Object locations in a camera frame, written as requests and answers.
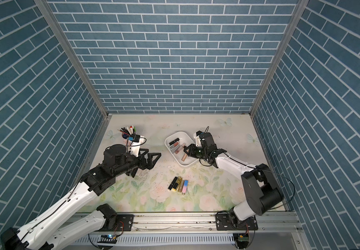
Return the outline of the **brown beige lipstick tube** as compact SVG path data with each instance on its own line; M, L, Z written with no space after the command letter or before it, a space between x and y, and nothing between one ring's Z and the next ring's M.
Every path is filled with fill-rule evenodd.
M183 157L181 158L181 161L185 161L188 157L188 154L187 153L184 153Z

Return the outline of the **pink nude lipstick tube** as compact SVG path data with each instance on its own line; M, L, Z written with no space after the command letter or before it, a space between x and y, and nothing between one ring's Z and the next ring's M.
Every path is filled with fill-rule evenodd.
M183 151L184 150L184 147L185 147L185 143L183 143L182 145L181 145L181 147L175 152L175 154L178 154L179 152L181 152L181 151Z

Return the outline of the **white plastic storage box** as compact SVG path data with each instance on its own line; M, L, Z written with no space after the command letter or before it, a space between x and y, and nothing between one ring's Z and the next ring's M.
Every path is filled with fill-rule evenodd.
M186 132L176 132L168 136L164 143L166 148L169 150L169 154L182 168L189 168L197 162L196 158L190 157L184 152L186 147L194 144L194 139L192 139Z

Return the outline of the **silver lipstick tube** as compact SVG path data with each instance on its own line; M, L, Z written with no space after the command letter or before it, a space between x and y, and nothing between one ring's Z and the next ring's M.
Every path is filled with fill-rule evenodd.
M171 152L172 153L176 152L180 147L181 147L180 144L176 145L174 148L171 149Z

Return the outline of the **dark red lipstick tube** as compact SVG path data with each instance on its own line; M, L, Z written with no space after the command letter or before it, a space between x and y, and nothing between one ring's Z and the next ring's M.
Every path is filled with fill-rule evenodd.
M175 144L175 143L178 142L178 141L179 141L179 138L176 138L176 139L172 140L172 141L169 143L169 146Z

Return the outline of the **black gold lipstick tube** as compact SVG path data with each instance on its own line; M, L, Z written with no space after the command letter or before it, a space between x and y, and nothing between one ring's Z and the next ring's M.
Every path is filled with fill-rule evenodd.
M180 183L182 181L182 177L175 177L172 182L170 183L168 190L169 191L177 191Z

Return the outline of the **blue pink lipstick tube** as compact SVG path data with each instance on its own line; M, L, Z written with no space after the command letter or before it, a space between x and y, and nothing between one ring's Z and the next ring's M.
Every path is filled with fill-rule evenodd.
M185 180L182 188L182 195L186 194L187 188L188 188L188 180Z

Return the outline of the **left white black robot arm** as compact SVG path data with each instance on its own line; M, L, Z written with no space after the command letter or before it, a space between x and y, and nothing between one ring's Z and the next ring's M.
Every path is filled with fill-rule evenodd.
M137 170L151 170L161 153L148 149L115 144L104 151L103 162L82 175L75 186L49 209L18 229L8 228L0 236L4 250L61 250L100 229L112 230L123 223L108 204L97 207L83 219L64 226L64 223L90 201L111 187L116 177L134 177Z

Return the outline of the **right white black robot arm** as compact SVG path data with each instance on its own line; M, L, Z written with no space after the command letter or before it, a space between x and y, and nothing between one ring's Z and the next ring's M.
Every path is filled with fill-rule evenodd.
M266 164L252 165L231 156L217 147L209 132L198 131L195 140L195 144L184 146L188 157L203 160L208 167L226 171L242 181L245 200L227 212L234 229L245 227L247 219L261 216L282 202L283 192Z

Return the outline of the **pens in bucket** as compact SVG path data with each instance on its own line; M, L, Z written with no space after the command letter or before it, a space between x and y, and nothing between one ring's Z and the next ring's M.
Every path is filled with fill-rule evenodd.
M122 138L124 138L124 139L132 137L132 135L134 134L134 130L130 127L120 128L119 132L122 134Z

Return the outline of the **left green circuit board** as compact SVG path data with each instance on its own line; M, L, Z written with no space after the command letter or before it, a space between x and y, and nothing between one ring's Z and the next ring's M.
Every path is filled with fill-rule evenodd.
M116 244L117 236L112 235L112 234L103 234L103 235L101 235L101 237L97 243L99 245Z

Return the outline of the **green circuit board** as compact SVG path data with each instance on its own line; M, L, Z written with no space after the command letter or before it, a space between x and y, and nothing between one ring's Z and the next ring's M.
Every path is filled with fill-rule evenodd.
M246 249L249 246L250 238L246 235L235 235L234 241L237 249Z
M101 237L97 243L99 245L116 244L117 236L112 235L112 234L103 234L103 235L101 235Z

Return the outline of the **right green circuit board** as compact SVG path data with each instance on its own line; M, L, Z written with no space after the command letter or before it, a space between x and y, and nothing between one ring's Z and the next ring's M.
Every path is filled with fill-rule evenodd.
M237 249L246 249L249 246L250 238L246 235L235 235L234 241Z

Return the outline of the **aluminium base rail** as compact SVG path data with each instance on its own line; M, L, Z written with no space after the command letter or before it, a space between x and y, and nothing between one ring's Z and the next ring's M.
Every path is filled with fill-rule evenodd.
M225 212L137 212L120 213L113 225L102 225L96 216L75 214L64 227L52 233L52 238L68 233L79 239L87 234L121 233L208 233L208 232L274 232L302 233L302 225L294 212L270 211L233 225Z

